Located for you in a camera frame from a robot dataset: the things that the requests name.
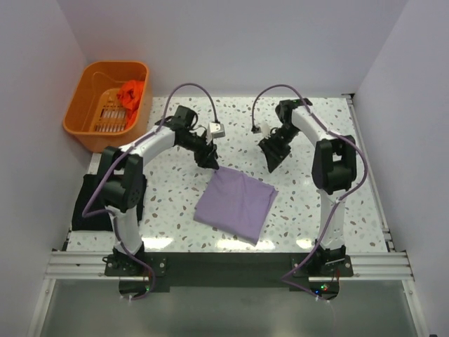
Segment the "purple t shirt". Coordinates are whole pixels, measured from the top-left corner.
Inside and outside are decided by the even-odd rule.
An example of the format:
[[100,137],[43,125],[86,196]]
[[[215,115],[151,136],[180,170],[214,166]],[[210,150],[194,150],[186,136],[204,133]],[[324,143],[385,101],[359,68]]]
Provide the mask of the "purple t shirt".
[[197,202],[194,220],[256,245],[277,194],[274,186],[222,166]]

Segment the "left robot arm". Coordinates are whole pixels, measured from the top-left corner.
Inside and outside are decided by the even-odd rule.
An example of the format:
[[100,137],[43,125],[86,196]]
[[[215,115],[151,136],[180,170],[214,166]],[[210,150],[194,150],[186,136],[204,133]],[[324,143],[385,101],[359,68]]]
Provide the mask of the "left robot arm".
[[193,153],[198,167],[219,168],[213,139],[225,134],[224,127],[210,122],[203,127],[203,133],[197,133],[197,121],[194,110],[180,105],[173,116],[158,120],[134,142],[104,149],[95,194],[105,205],[115,236],[112,254],[102,259],[108,277],[153,277],[140,236],[138,215],[146,189],[144,167],[151,160],[178,146]]

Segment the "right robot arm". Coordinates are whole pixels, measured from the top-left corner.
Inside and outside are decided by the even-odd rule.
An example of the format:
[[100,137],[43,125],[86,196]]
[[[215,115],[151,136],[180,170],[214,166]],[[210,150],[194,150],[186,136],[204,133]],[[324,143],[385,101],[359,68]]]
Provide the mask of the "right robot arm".
[[281,126],[259,142],[270,173],[288,157],[290,143],[298,133],[303,133],[314,146],[311,176],[321,201],[319,237],[312,251],[285,277],[296,275],[302,267],[308,275],[327,276],[343,265],[346,258],[344,203],[357,176],[355,139],[351,135],[331,135],[309,113],[310,107],[309,100],[280,101],[275,112]]

